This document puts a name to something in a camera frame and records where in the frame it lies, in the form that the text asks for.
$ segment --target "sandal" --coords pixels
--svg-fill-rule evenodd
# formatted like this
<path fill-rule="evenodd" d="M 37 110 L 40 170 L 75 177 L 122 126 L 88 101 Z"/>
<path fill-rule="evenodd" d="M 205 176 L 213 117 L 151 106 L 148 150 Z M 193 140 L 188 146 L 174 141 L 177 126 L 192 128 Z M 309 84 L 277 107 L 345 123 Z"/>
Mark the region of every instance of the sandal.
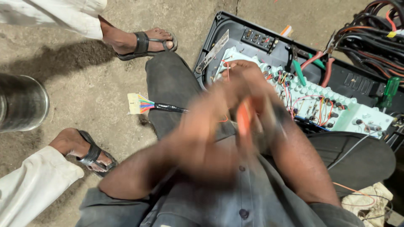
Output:
<path fill-rule="evenodd" d="M 121 61 L 129 61 L 129 60 L 137 58 L 137 57 L 155 56 L 164 51 L 176 51 L 177 47 L 178 47 L 177 38 L 175 37 L 175 35 L 172 32 L 169 32 L 167 30 L 166 30 L 166 32 L 168 32 L 171 35 L 171 37 L 173 38 L 173 40 L 171 40 L 173 42 L 173 47 L 171 49 L 169 49 L 167 47 L 167 40 L 151 39 L 146 35 L 145 32 L 135 32 L 134 34 L 136 35 L 136 38 L 137 38 L 137 44 L 136 44 L 135 51 L 132 53 L 124 54 L 124 55 L 116 53 L 116 55 L 118 56 L 118 58 Z M 163 44 L 164 50 L 157 51 L 157 52 L 147 51 L 147 49 L 149 48 L 149 41 L 161 42 Z"/>
<path fill-rule="evenodd" d="M 88 169 L 90 169 L 91 164 L 95 163 L 101 169 L 106 170 L 106 172 L 99 172 L 93 170 L 95 174 L 97 174 L 100 177 L 105 177 L 115 166 L 118 165 L 118 162 L 110 153 L 102 150 L 99 146 L 97 146 L 97 144 L 95 144 L 94 140 L 91 138 L 88 132 L 82 130 L 78 130 L 78 132 L 83 137 L 83 139 L 90 144 L 90 149 L 88 150 L 88 153 L 84 156 L 84 158 L 80 159 L 79 157 L 76 157 L 76 159 L 82 164 L 86 165 Z M 98 156 L 101 154 L 101 152 L 104 152 L 105 156 L 111 159 L 112 163 L 109 164 L 108 166 L 105 166 L 104 164 L 97 162 Z"/>

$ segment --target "pliers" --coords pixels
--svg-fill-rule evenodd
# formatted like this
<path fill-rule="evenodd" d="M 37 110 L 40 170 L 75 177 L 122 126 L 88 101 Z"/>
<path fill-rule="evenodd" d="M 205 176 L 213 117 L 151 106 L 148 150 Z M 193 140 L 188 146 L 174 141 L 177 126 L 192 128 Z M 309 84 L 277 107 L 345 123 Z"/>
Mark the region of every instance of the pliers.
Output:
<path fill-rule="evenodd" d="M 333 50 L 335 49 L 335 47 L 337 46 L 336 44 L 333 44 L 334 41 L 335 41 L 335 31 L 332 34 L 330 40 L 328 41 L 327 48 L 325 49 L 325 51 L 324 52 L 317 51 L 316 55 L 314 55 L 312 58 L 305 61 L 301 65 L 297 62 L 297 53 L 299 53 L 298 48 L 296 46 L 292 46 L 292 54 L 293 54 L 292 64 L 293 64 L 293 67 L 295 68 L 296 75 L 299 77 L 303 86 L 306 86 L 306 82 L 304 81 L 302 71 L 306 68 L 306 66 L 308 66 L 311 63 L 315 63 L 316 65 L 320 66 L 322 69 L 326 70 L 326 73 L 324 75 L 324 79 L 323 79 L 323 82 L 321 83 L 321 86 L 324 88 L 327 86 L 328 82 L 330 81 L 330 77 L 331 77 L 331 65 L 335 61 L 334 58 L 331 58 L 331 54 L 332 54 Z M 327 55 L 326 66 L 324 66 L 324 64 L 320 60 L 320 58 L 324 55 Z"/>
<path fill-rule="evenodd" d="M 306 81 L 304 80 L 304 76 L 303 76 L 303 72 L 302 70 L 310 63 L 314 63 L 318 66 L 320 66 L 322 69 L 325 69 L 326 67 L 324 66 L 323 62 L 319 59 L 321 56 L 323 56 L 323 53 L 321 51 L 319 51 L 320 53 L 317 53 L 314 57 L 297 48 L 295 45 L 288 45 L 288 48 L 291 49 L 292 51 L 292 65 L 295 68 L 295 75 L 299 77 L 300 82 L 302 83 L 303 86 L 306 86 Z M 305 63 L 303 63 L 304 65 L 300 66 L 300 63 L 297 61 L 297 55 L 302 55 L 303 57 L 309 59 L 307 60 Z"/>
<path fill-rule="evenodd" d="M 334 43 L 335 41 L 335 31 L 332 34 L 330 40 L 327 43 L 327 48 L 324 51 L 324 55 L 327 57 L 327 63 L 326 63 L 326 73 L 324 74 L 324 79 L 323 82 L 321 83 L 321 87 L 325 88 L 330 81 L 331 77 L 331 66 L 332 63 L 335 61 L 335 58 L 331 57 L 331 54 L 333 50 L 335 50 L 336 46 L 338 45 L 338 42 Z"/>

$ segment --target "green screwdriver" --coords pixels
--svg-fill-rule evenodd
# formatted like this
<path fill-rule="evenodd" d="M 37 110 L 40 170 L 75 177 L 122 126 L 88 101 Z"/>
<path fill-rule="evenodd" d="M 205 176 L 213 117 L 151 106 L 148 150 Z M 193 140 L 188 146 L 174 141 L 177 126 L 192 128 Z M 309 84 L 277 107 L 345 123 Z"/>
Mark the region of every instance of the green screwdriver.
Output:
<path fill-rule="evenodd" d="M 389 78 L 386 89 L 384 90 L 383 101 L 380 106 L 383 107 L 383 113 L 387 108 L 390 108 L 393 101 L 393 96 L 397 93 L 398 86 L 400 85 L 400 78 L 392 76 Z"/>

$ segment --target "hacksaw blade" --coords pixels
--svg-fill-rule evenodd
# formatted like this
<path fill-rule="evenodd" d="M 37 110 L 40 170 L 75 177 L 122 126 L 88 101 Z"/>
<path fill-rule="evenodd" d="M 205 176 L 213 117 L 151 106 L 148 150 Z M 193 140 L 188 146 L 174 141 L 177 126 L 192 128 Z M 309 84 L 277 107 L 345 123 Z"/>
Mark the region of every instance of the hacksaw blade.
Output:
<path fill-rule="evenodd" d="M 227 30 L 224 35 L 217 41 L 214 47 L 209 51 L 206 57 L 198 65 L 195 72 L 201 74 L 202 71 L 208 66 L 208 64 L 215 58 L 217 53 L 224 47 L 224 45 L 229 41 L 229 30 Z"/>

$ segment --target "circuit board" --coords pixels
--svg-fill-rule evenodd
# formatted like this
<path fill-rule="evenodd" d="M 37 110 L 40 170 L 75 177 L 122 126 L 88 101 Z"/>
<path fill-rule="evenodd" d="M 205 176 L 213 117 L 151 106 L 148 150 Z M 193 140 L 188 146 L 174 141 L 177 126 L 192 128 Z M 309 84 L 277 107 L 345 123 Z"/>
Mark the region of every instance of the circuit board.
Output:
<path fill-rule="evenodd" d="M 247 60 L 256 63 L 264 74 L 266 81 L 271 84 L 283 100 L 286 109 L 295 118 L 308 119 L 312 124 L 329 131 L 345 131 L 369 134 L 383 137 L 384 131 L 390 126 L 393 117 L 379 111 L 377 107 L 369 107 L 357 103 L 356 98 L 345 97 L 330 87 L 321 87 L 307 81 L 306 86 L 294 74 L 284 71 L 279 66 L 268 65 L 257 56 L 249 57 L 236 47 L 226 49 L 222 60 Z M 212 82 L 222 79 L 221 72 L 226 69 L 221 62 Z"/>

